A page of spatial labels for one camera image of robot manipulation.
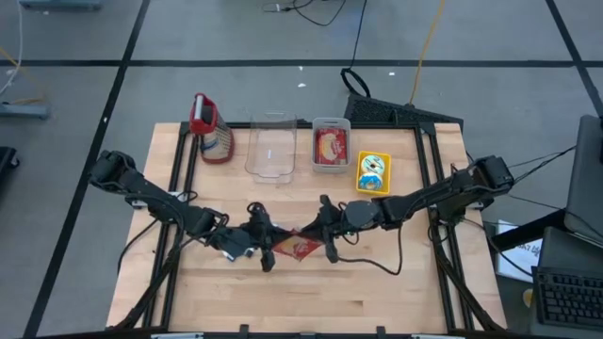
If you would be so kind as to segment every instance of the red cheese grater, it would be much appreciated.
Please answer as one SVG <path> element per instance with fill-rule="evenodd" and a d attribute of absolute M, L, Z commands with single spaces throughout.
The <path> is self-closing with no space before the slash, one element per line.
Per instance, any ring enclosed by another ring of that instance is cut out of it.
<path fill-rule="evenodd" d="M 233 131 L 222 120 L 216 104 L 203 93 L 195 94 L 189 121 L 190 132 L 201 137 L 201 158 L 204 162 L 222 164 L 233 157 Z"/>

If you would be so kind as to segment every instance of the keyboard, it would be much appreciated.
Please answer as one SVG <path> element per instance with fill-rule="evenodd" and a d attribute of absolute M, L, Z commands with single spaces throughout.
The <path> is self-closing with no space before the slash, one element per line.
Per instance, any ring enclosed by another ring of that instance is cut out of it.
<path fill-rule="evenodd" d="M 368 122 L 453 122 L 458 123 L 463 130 L 463 119 L 428 112 L 411 105 L 397 105 L 355 94 L 348 97 L 344 118 L 349 121 Z"/>
<path fill-rule="evenodd" d="M 603 331 L 603 274 L 533 267 L 532 277 L 540 323 Z"/>

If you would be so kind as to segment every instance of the white paper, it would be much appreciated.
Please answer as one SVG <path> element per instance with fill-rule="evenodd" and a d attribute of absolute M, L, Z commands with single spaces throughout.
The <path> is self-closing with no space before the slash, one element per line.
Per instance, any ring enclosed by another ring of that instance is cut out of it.
<path fill-rule="evenodd" d="M 497 234 L 505 233 L 517 227 L 504 220 L 499 220 L 498 223 Z M 527 270 L 527 272 L 531 272 L 532 266 L 538 266 L 538 258 L 540 257 L 540 249 L 542 245 L 543 240 L 538 239 L 527 244 L 519 245 L 513 249 L 505 250 L 503 253 L 518 266 Z M 531 276 L 521 272 L 519 269 L 509 264 L 509 262 L 500 254 L 497 254 L 497 274 L 527 283 L 532 283 Z"/>

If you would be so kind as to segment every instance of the gray floor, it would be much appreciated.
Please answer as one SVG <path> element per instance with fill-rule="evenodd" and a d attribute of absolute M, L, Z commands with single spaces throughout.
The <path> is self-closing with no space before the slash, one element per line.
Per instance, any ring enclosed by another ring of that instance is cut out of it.
<path fill-rule="evenodd" d="M 349 0 L 330 27 L 294 13 L 263 13 L 269 0 L 152 0 L 133 59 L 347 59 L 361 0 Z M 26 59 L 121 59 L 140 0 L 105 0 L 98 12 L 26 11 Z M 360 59 L 416 59 L 437 0 L 369 1 Z M 603 4 L 556 1 L 584 59 L 603 59 Z M 337 4 L 316 2 L 309 15 L 327 19 Z M 17 50 L 17 16 L 0 3 L 0 46 Z M 571 60 L 544 1 L 450 0 L 429 59 Z M 0 83 L 6 79 L 0 68 Z M 130 67 L 103 148 L 132 154 L 143 168 L 153 126 L 181 121 L 192 96 L 205 92 L 227 121 L 247 112 L 284 109 L 311 120 L 343 114 L 347 95 L 340 67 Z M 48 121 L 0 120 L 0 145 L 16 147 L 21 167 L 0 200 L 0 337 L 23 334 L 73 191 L 106 104 L 115 68 L 33 67 L 48 85 Z M 378 99 L 405 104 L 411 67 L 357 67 Z M 603 88 L 603 69 L 589 69 Z M 35 94 L 20 78 L 7 98 Z M 425 68 L 415 105 L 463 118 L 467 149 L 497 154 L 508 164 L 575 143 L 579 117 L 595 115 L 575 68 Z M 552 163 L 514 189 L 518 196 L 562 206 L 573 155 Z M 521 223 L 550 211 L 501 198 L 484 218 Z M 116 262 L 132 212 L 118 197 L 90 189 L 58 275 L 40 334 L 101 329 L 116 281 Z M 499 280 L 512 328 L 521 330 L 524 284 Z"/>

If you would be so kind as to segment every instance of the clear plastic box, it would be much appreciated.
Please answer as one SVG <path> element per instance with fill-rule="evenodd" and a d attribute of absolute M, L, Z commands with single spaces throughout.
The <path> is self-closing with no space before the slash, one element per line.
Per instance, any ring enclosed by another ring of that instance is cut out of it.
<path fill-rule="evenodd" d="M 288 184 L 293 180 L 297 144 L 297 117 L 293 113 L 253 114 L 245 170 L 261 184 Z"/>

